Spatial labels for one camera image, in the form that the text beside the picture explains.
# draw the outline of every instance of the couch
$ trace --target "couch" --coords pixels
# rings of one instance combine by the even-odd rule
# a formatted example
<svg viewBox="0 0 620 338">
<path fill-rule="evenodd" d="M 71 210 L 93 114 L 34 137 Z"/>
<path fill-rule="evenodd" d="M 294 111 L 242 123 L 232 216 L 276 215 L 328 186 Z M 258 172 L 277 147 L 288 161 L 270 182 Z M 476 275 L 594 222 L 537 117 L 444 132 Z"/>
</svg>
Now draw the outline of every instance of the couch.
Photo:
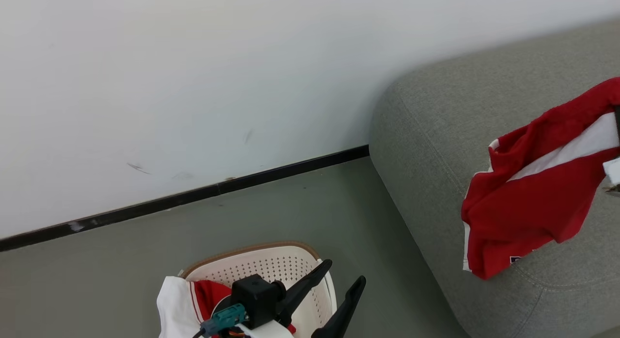
<svg viewBox="0 0 620 338">
<path fill-rule="evenodd" d="M 620 325 L 620 198 L 581 231 L 483 281 L 463 271 L 460 208 L 491 141 L 620 76 L 620 20 L 454 58 L 399 78 L 370 154 L 454 315 L 472 338 L 589 338 Z"/>
</svg>

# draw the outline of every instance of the laundry basket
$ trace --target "laundry basket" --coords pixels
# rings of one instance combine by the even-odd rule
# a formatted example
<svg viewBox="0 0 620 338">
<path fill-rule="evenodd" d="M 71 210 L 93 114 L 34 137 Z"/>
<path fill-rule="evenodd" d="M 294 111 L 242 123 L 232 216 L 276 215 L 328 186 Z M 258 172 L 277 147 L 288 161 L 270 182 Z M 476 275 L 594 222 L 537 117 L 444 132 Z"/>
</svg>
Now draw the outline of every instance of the laundry basket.
<svg viewBox="0 0 620 338">
<path fill-rule="evenodd" d="M 312 247 L 297 243 L 271 243 L 246 247 L 208 258 L 182 272 L 188 281 L 210 280 L 230 287 L 234 281 L 259 274 L 266 281 L 282 281 L 288 289 L 321 263 Z M 295 338 L 310 338 L 336 312 L 336 294 L 328 272 L 293 313 Z"/>
</svg>

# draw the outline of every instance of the brown basket rim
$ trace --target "brown basket rim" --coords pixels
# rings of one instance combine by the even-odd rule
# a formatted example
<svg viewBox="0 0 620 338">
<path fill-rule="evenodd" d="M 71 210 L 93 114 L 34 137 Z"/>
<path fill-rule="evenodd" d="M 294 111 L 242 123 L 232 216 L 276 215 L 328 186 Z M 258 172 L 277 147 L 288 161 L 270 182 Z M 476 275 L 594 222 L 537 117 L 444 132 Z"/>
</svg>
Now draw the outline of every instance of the brown basket rim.
<svg viewBox="0 0 620 338">
<path fill-rule="evenodd" d="M 316 252 L 316 250 L 314 250 L 310 245 L 302 243 L 300 241 L 278 241 L 276 243 L 263 243 L 263 244 L 248 246 L 248 247 L 242 247 L 242 248 L 239 248 L 239 249 L 234 249 L 234 250 L 231 250 L 229 252 L 224 252 L 224 253 L 217 254 L 215 256 L 209 257 L 207 259 L 204 259 L 203 261 L 198 261 L 198 262 L 194 263 L 192 266 L 190 266 L 188 269 L 183 270 L 183 272 L 181 273 L 180 277 L 186 278 L 194 270 L 202 267 L 203 265 L 207 265 L 208 263 L 213 263 L 214 261 L 219 261 L 220 259 L 224 259 L 224 258 L 228 258 L 228 257 L 232 257 L 232 256 L 237 256 L 238 254 L 242 254 L 242 253 L 246 253 L 246 252 L 252 252 L 252 251 L 255 251 L 255 250 L 273 249 L 273 248 L 276 248 L 276 247 L 284 247 L 284 246 L 295 246 L 295 247 L 299 247 L 301 249 L 304 249 L 308 253 L 310 253 L 314 257 L 314 259 L 316 259 L 317 261 L 321 258 L 321 257 L 319 257 L 319 254 Z"/>
</svg>

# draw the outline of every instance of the floor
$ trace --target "floor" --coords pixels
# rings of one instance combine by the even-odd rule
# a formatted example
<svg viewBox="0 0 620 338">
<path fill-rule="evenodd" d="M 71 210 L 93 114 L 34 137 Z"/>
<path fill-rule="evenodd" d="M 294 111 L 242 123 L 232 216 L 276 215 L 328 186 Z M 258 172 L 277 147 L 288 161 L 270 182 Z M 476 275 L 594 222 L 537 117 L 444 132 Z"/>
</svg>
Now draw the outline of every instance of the floor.
<svg viewBox="0 0 620 338">
<path fill-rule="evenodd" d="M 283 240 L 334 261 L 339 301 L 366 276 L 347 337 L 467 337 L 367 157 L 3 252 L 0 337 L 157 337 L 165 276 Z"/>
</svg>

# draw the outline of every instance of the white wall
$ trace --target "white wall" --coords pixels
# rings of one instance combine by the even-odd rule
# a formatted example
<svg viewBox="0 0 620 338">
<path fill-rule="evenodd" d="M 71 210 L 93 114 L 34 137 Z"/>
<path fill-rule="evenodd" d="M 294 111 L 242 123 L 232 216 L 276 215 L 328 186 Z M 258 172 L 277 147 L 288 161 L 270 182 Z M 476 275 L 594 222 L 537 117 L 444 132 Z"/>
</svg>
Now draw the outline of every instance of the white wall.
<svg viewBox="0 0 620 338">
<path fill-rule="evenodd" d="M 403 71 L 619 2 L 0 0 L 0 237 L 366 144 Z"/>
</svg>

